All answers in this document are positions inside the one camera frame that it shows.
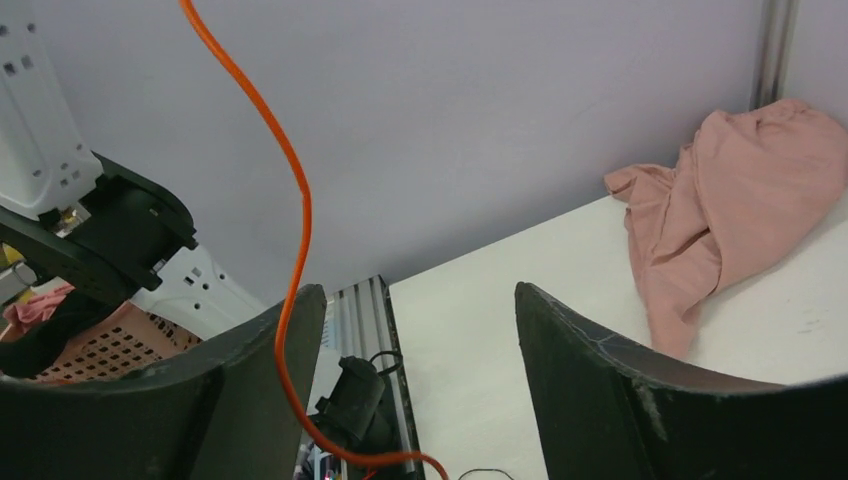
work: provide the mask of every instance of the white wall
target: white wall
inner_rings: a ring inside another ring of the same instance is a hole
[[[799,2],[783,96],[797,97],[848,126],[848,2]]]
[[[33,0],[93,149],[171,189],[200,239],[278,299],[299,194],[177,0]],[[196,0],[314,189],[306,280],[397,280],[565,212],[601,175],[675,160],[745,108],[760,2]]]

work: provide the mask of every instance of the white table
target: white table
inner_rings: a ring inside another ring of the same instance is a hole
[[[607,197],[390,287],[421,447],[452,477],[499,467],[517,480],[546,478],[516,282],[649,341],[623,217],[624,205]],[[843,199],[780,265],[709,299],[689,360],[776,383],[848,372],[846,220]]]

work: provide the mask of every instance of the wire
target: wire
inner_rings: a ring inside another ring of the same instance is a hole
[[[483,473],[483,472],[502,473],[509,480],[515,480],[514,478],[512,478],[512,475],[510,475],[506,472],[506,470],[501,470],[500,468],[472,468],[471,470],[460,475],[457,480],[462,480],[463,478],[465,478],[468,475],[471,475],[472,473]]]
[[[309,253],[309,242],[312,236],[312,193],[309,191],[309,182],[306,180],[306,174],[303,172],[303,167],[300,165],[300,160],[297,158],[297,153],[294,151],[294,147],[292,147],[291,142],[289,142],[288,137],[286,137],[286,132],[283,131],[283,127],[280,126],[280,123],[274,117],[274,113],[271,112],[271,109],[268,107],[268,104],[265,103],[262,95],[259,94],[259,91],[256,90],[256,87],[253,86],[253,83],[251,83],[250,79],[247,78],[247,75],[245,75],[241,68],[239,68],[233,59],[230,58],[229,54],[227,54],[227,52],[221,47],[212,35],[212,32],[210,32],[203,23],[203,20],[201,20],[200,15],[197,13],[197,10],[195,10],[192,1],[179,1],[180,7],[183,9],[183,13],[189,23],[191,23],[194,31],[197,32],[197,36],[200,37],[206,45],[206,48],[208,48],[215,58],[218,59],[221,66],[229,72],[229,74],[233,77],[233,80],[235,80],[241,89],[244,90],[244,93],[248,96],[248,98],[250,98],[250,101],[253,102],[256,110],[262,116],[265,124],[268,125],[268,128],[271,130],[271,133],[274,135],[277,143],[280,144],[280,148],[283,150],[283,153],[291,166],[292,173],[297,181],[297,186],[303,196],[303,229],[301,232],[300,248],[297,252],[297,261],[295,262],[291,282],[289,283],[289,288],[286,292],[286,298],[283,301],[283,309],[280,311],[280,321],[277,325],[277,335],[274,339],[274,357],[276,360],[277,373],[280,376],[280,382],[283,385],[283,391],[285,391],[286,399],[289,401],[289,406],[291,407],[292,412],[295,417],[297,417],[298,422],[300,422],[303,426],[303,429],[306,430],[306,433],[312,437],[315,443],[321,447],[322,450],[344,459],[353,465],[377,468],[397,465],[408,460],[420,460],[429,463],[433,468],[435,468],[442,477],[442,480],[450,480],[445,467],[443,467],[435,458],[421,452],[396,452],[383,453],[379,455],[360,455],[349,452],[324,436],[324,434],[318,430],[315,424],[313,424],[306,415],[306,409],[303,408],[303,404],[301,404],[300,399],[297,396],[297,392],[295,392],[291,376],[289,376],[288,367],[286,365],[285,343],[289,319],[291,318],[292,308],[294,307],[294,299],[297,295],[297,287],[300,284],[300,279],[303,275],[303,268],[306,264],[306,256]]]
[[[377,352],[373,356],[371,356],[371,360],[368,360],[368,362],[374,363],[374,360],[377,360],[378,358],[380,358],[384,355],[391,355],[391,356],[395,357],[395,359],[397,361],[391,367],[387,367],[386,369],[380,370],[379,372],[377,372],[377,375],[380,375],[381,377],[395,373],[398,370],[400,370],[400,367],[403,366],[403,355],[400,352],[398,352],[397,350],[383,350],[382,352]]]

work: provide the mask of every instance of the pink basket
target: pink basket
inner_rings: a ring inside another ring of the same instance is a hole
[[[10,325],[0,335],[0,342],[14,341],[22,334]],[[124,303],[107,319],[74,337],[52,367],[29,380],[52,384],[114,380],[200,342],[188,330]]]

